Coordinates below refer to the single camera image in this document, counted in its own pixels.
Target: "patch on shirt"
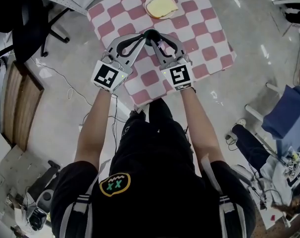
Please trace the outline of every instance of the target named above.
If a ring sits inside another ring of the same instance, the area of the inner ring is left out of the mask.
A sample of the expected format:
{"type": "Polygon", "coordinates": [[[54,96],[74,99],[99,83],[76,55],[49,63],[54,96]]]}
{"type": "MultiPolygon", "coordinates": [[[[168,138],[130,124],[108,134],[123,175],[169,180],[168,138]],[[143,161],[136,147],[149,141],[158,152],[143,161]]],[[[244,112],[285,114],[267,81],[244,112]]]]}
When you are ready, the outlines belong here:
{"type": "Polygon", "coordinates": [[[122,193],[130,186],[130,175],[126,173],[117,173],[108,177],[100,183],[100,190],[106,196],[112,196],[122,193]]]}

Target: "office chair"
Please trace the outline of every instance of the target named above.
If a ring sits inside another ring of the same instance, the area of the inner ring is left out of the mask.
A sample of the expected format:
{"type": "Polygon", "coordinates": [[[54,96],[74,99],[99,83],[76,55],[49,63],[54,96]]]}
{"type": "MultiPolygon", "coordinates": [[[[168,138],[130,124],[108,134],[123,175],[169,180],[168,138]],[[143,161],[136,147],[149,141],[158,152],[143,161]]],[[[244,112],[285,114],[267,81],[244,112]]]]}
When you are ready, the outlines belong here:
{"type": "Polygon", "coordinates": [[[68,43],[69,38],[62,38],[51,27],[68,10],[62,11],[49,22],[49,11],[52,4],[44,6],[42,0],[6,0],[10,5],[5,4],[0,10],[0,32],[9,33],[12,31],[12,45],[0,50],[0,57],[14,50],[18,62],[27,61],[40,47],[41,56],[46,57],[46,38],[49,34],[56,37],[63,43],[68,43]]]}

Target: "white plate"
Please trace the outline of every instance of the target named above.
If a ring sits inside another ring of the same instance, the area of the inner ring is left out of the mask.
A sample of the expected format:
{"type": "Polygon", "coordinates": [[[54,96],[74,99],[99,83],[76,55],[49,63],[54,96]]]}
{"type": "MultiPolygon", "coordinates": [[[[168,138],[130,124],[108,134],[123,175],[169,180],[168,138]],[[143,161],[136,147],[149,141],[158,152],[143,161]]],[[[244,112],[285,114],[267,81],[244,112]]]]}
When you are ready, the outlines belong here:
{"type": "MultiPolygon", "coordinates": [[[[146,2],[144,3],[144,8],[145,8],[147,14],[148,14],[150,17],[152,17],[152,16],[151,16],[151,14],[148,12],[148,10],[147,10],[147,5],[148,5],[151,1],[152,1],[152,0],[146,0],[146,2]]],[[[159,19],[167,19],[167,18],[170,18],[170,17],[173,16],[174,13],[175,13],[175,11],[170,12],[168,15],[166,15],[166,16],[164,16],[164,17],[161,17],[161,18],[159,18],[159,19]]]]}

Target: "shoulder strap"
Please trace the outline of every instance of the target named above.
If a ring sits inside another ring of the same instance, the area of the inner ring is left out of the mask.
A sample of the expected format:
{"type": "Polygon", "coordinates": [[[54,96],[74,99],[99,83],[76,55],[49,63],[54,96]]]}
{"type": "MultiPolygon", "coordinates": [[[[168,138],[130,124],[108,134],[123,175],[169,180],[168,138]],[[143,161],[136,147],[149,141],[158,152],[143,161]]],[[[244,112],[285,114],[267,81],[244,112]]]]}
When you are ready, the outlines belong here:
{"type": "Polygon", "coordinates": [[[247,238],[247,231],[246,231],[246,223],[245,223],[245,215],[244,210],[239,204],[234,204],[231,202],[230,198],[227,195],[224,195],[216,177],[213,172],[213,169],[211,168],[210,161],[208,158],[208,154],[206,154],[200,161],[211,185],[219,192],[219,218],[220,218],[220,224],[221,224],[221,230],[222,230],[222,238],[231,238],[231,236],[228,235],[227,229],[226,229],[226,220],[229,219],[230,216],[232,216],[233,211],[237,211],[240,225],[242,229],[242,238],[247,238]]]}
{"type": "Polygon", "coordinates": [[[65,210],[60,227],[59,238],[66,238],[68,233],[72,234],[74,238],[91,238],[93,231],[93,211],[91,204],[92,190],[97,182],[101,172],[104,170],[106,164],[110,161],[103,162],[100,166],[100,171],[95,177],[94,181],[84,195],[79,195],[75,202],[71,203],[65,210]],[[86,226],[85,233],[79,234],[77,231],[82,230],[83,225],[86,226]]]}

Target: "bread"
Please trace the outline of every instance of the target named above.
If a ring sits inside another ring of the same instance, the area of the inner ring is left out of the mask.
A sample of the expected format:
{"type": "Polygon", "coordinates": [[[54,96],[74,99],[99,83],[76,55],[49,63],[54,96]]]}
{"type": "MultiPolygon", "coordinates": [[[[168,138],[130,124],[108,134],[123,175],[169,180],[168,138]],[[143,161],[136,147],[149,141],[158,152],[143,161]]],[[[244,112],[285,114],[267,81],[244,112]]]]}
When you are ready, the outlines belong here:
{"type": "Polygon", "coordinates": [[[162,18],[177,9],[174,0],[152,0],[147,4],[147,11],[153,18],[162,18]]]}

